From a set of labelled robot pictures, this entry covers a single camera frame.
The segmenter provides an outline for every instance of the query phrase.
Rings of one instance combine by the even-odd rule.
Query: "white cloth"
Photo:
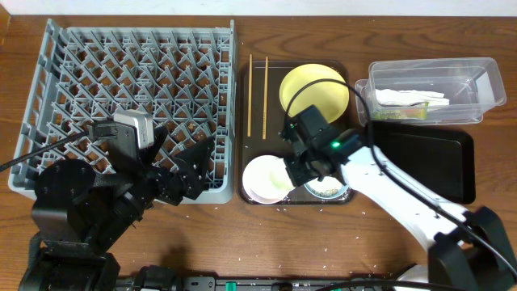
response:
[[[425,102],[429,103],[428,106],[449,105],[445,94],[432,91],[376,89],[375,94],[377,102],[385,106],[414,106]]]

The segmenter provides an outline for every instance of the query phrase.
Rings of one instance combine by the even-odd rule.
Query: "dish rack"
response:
[[[215,137],[206,189],[183,203],[226,203],[233,196],[237,35],[229,28],[61,28],[49,19],[32,79],[15,157],[105,120],[117,110],[153,115],[169,135],[154,166],[176,171],[171,156]],[[83,137],[11,168],[9,187],[35,199],[38,175],[80,158],[114,173],[107,143]]]

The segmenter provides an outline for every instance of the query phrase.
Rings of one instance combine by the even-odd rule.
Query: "yellow plate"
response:
[[[280,102],[284,110],[298,90],[321,78],[345,82],[338,72],[326,65],[308,64],[291,70],[280,85]],[[315,105],[329,123],[333,122],[347,109],[348,89],[334,82],[320,82],[309,86],[296,97],[289,109],[289,115],[295,116],[310,105]]]

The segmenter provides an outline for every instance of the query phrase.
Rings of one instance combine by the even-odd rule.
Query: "white wall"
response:
[[[517,16],[517,0],[0,0],[12,15]]]

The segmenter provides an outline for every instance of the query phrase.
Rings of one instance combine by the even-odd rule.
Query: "wooden table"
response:
[[[228,27],[230,17],[54,17],[62,27]],[[239,67],[258,60],[341,61],[350,82],[368,77],[373,61],[492,57],[508,102],[476,125],[477,200],[504,221],[517,248],[517,19],[411,17],[234,17]],[[0,161],[12,159],[40,50],[44,16],[14,16],[0,48]],[[32,201],[11,192],[0,174],[0,289],[15,289],[27,267],[27,245],[37,231]],[[237,195],[226,205],[157,205],[111,248],[122,275],[148,264],[183,275],[350,276],[389,274],[426,252],[368,198],[343,207],[257,207]]]

